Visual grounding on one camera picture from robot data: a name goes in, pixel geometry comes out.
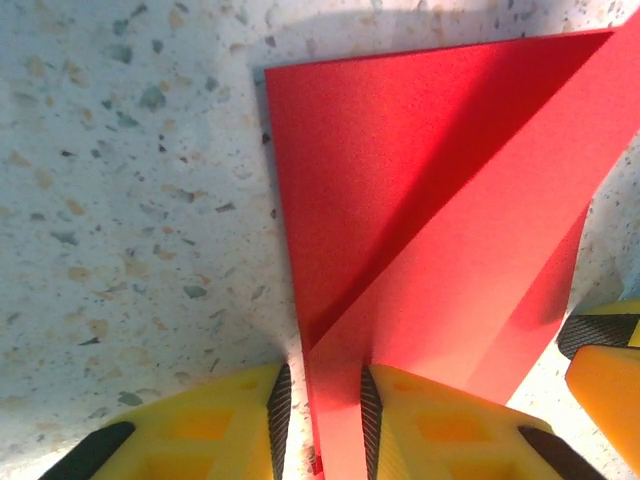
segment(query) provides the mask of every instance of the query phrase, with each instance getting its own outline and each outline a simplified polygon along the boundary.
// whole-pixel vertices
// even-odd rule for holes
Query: white surface
[[[262,68],[606,27],[638,4],[2,0],[0,477],[36,477],[132,398],[286,356],[287,472],[304,478]],[[621,161],[594,203],[574,304],[638,284],[639,167]],[[632,478],[566,393],[557,357],[543,356],[512,405],[609,478]]]

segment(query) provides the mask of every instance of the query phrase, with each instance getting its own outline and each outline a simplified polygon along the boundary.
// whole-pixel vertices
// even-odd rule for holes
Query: red cardboard sheet
[[[363,363],[504,402],[557,330],[640,128],[640,16],[266,78],[316,450],[364,479]]]

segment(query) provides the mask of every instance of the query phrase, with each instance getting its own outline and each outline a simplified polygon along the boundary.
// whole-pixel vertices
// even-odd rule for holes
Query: red triangle
[[[307,347],[610,35],[267,71]]]

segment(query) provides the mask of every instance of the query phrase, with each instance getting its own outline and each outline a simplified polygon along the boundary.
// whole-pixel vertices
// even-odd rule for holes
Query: terrazzo surface
[[[285,474],[310,478],[263,69],[615,26],[639,4],[2,0],[0,478],[36,478],[130,408],[285,358]],[[640,285],[634,145],[593,201],[571,305]],[[510,404],[635,478],[565,369],[550,346]]]

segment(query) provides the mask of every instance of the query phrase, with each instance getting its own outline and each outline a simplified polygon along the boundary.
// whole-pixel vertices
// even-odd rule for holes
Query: red paper
[[[640,127],[639,25],[267,71],[328,480],[366,478],[363,362],[504,402],[548,344]]]

